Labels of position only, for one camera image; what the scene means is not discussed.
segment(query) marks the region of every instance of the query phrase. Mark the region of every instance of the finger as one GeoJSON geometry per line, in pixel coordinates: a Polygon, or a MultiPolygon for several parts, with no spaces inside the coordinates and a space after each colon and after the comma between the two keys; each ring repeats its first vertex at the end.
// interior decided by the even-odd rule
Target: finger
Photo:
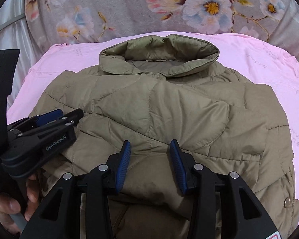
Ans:
{"type": "Polygon", "coordinates": [[[27,180],[27,196],[31,202],[37,202],[40,186],[36,180],[27,180]]]}
{"type": "Polygon", "coordinates": [[[27,221],[30,220],[30,218],[32,217],[32,215],[34,214],[38,206],[39,206],[39,202],[31,202],[30,200],[28,201],[28,207],[25,212],[25,218],[27,221]]]}
{"type": "Polygon", "coordinates": [[[4,193],[0,193],[0,212],[5,214],[17,214],[21,211],[20,204],[4,193]]]}
{"type": "Polygon", "coordinates": [[[34,181],[37,179],[37,177],[35,174],[32,174],[28,179],[34,181]]]}
{"type": "Polygon", "coordinates": [[[20,231],[18,226],[15,224],[15,222],[8,214],[0,212],[0,223],[11,234],[16,234],[20,231]]]}

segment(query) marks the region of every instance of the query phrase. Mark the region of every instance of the jacket collar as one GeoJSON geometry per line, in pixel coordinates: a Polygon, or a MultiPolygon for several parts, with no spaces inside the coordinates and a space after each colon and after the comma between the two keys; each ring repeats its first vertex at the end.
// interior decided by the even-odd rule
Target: jacket collar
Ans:
{"type": "Polygon", "coordinates": [[[187,76],[208,68],[219,57],[213,44],[192,37],[172,34],[166,37],[144,36],[104,49],[99,64],[110,74],[158,73],[167,78],[187,76]],[[157,71],[141,70],[137,64],[166,62],[157,71]]]}

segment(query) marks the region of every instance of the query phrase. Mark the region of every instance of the pink sheet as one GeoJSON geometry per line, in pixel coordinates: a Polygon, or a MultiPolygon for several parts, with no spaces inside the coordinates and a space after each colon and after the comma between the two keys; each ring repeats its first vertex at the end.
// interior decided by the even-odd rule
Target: pink sheet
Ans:
{"type": "Polygon", "coordinates": [[[147,35],[172,33],[207,40],[220,50],[218,61],[239,71],[254,83],[270,85],[284,108],[295,154],[296,198],[299,199],[299,63],[288,52],[242,34],[203,35],[183,32],[154,32],[113,39],[104,43],[54,45],[30,70],[7,112],[12,123],[30,114],[49,83],[64,70],[78,72],[98,64],[99,53],[120,42],[147,35]]]}

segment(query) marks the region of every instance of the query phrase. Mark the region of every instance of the puffer jacket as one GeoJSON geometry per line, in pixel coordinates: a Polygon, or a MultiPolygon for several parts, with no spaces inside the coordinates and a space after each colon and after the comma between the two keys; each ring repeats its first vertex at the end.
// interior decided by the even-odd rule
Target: puffer jacket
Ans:
{"type": "Polygon", "coordinates": [[[193,199],[179,194],[171,169],[168,145],[177,139],[213,172],[241,174],[287,238],[299,201],[286,114],[270,86],[225,68],[218,56],[207,41],[145,36],[105,49],[99,65],[59,75],[31,115],[58,108],[85,114],[77,141],[44,166],[48,185],[68,171],[91,171],[129,140],[124,187],[109,200],[115,237],[186,238],[193,199]]]}

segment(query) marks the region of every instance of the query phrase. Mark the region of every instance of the snap button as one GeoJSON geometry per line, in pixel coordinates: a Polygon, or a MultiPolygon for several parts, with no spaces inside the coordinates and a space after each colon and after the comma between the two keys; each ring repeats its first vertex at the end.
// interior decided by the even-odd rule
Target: snap button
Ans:
{"type": "Polygon", "coordinates": [[[292,201],[290,198],[286,198],[285,202],[283,203],[284,207],[291,207],[292,206],[292,201]]]}

